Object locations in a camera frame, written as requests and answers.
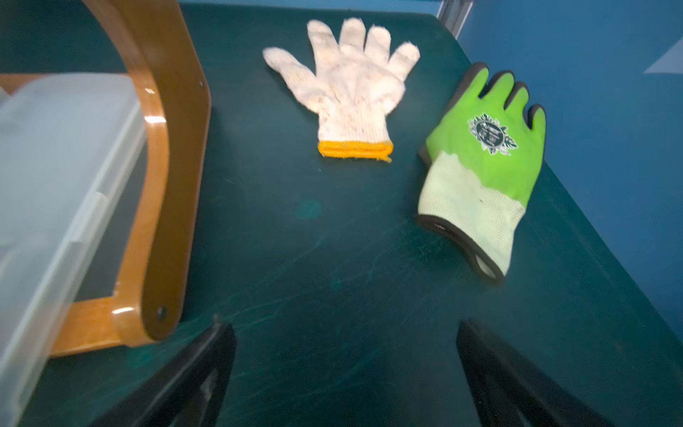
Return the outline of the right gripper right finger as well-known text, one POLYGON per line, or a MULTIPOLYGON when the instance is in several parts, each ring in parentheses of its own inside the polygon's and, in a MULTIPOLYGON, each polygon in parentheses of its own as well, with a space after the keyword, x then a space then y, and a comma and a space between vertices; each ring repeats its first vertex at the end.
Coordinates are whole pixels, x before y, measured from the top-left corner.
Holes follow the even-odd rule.
POLYGON ((483 426, 611 426, 479 320, 463 320, 456 345, 483 426))

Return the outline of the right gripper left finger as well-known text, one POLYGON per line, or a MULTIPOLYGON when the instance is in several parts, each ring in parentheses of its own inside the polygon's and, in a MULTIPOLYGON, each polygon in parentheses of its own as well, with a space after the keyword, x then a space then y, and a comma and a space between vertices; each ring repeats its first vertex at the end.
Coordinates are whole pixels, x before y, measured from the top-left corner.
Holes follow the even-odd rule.
POLYGON ((216 320, 141 387, 92 426, 215 426, 237 350, 235 331, 216 320))

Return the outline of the clear pencil case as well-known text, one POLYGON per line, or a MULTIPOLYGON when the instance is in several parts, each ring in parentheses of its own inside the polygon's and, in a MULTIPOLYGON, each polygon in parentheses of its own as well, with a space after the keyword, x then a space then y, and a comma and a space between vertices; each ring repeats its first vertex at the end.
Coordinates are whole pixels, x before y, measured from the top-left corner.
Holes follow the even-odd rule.
POLYGON ((124 75, 51 75, 2 100, 2 425, 20 421, 146 141, 124 75))

